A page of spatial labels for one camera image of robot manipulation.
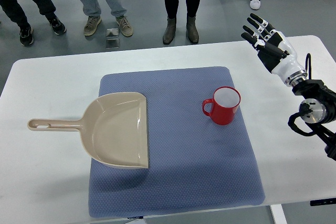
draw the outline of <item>white sneaker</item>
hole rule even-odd
[[[250,0],[250,7],[253,10],[257,10],[260,8],[260,0]]]

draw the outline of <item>mug handle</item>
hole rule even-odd
[[[213,103],[214,101],[212,99],[206,99],[202,102],[202,110],[203,110],[203,113],[207,116],[211,116],[211,114],[207,111],[205,111],[204,109],[204,106],[207,104],[207,103]]]

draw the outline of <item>floor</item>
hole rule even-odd
[[[39,15],[32,0],[18,0],[34,28],[34,44],[29,47],[20,44],[17,25],[0,10],[0,93],[13,63],[19,59],[167,47],[162,44],[166,26],[164,0],[122,0],[128,10],[127,17],[134,28],[134,35],[130,38],[120,35],[120,47],[116,49],[106,49],[106,29],[116,28],[117,23],[104,0],[99,0],[103,21],[90,37],[83,35],[87,17],[82,12],[79,0],[52,1],[57,8],[56,15],[67,27],[67,33],[62,36],[52,32],[47,19]],[[199,43],[242,40],[242,26],[248,25],[246,18],[254,12],[288,37],[318,36],[336,59],[335,3],[336,0],[261,0],[260,10],[253,11],[249,7],[249,0],[201,0],[196,16]],[[178,11],[176,37],[168,47],[190,45],[185,37],[185,0],[180,0]],[[313,61],[318,60],[318,55],[312,57]],[[310,207],[309,202],[300,202],[285,204],[283,208],[289,224],[334,223],[336,219],[335,205]],[[272,223],[272,217],[269,208],[259,207],[148,220],[153,224],[176,222]]]

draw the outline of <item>red mug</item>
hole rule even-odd
[[[220,87],[215,90],[211,99],[202,103],[203,113],[209,116],[212,121],[219,125],[226,125],[232,122],[240,104],[241,97],[237,90],[232,87]],[[204,106],[211,103],[211,110],[207,112]]]

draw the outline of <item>table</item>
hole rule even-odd
[[[302,65],[311,53],[313,79],[336,90],[336,64],[321,40],[300,36],[289,41]],[[336,162],[326,156],[325,144],[287,125],[303,98],[266,70],[248,42],[237,41],[14,63],[0,97],[0,222],[93,221],[88,214],[91,158],[79,133],[33,132],[27,128],[30,119],[81,118],[105,74],[211,66],[227,67],[240,91],[266,195],[263,205],[336,197]],[[336,123],[327,127],[336,131]]]

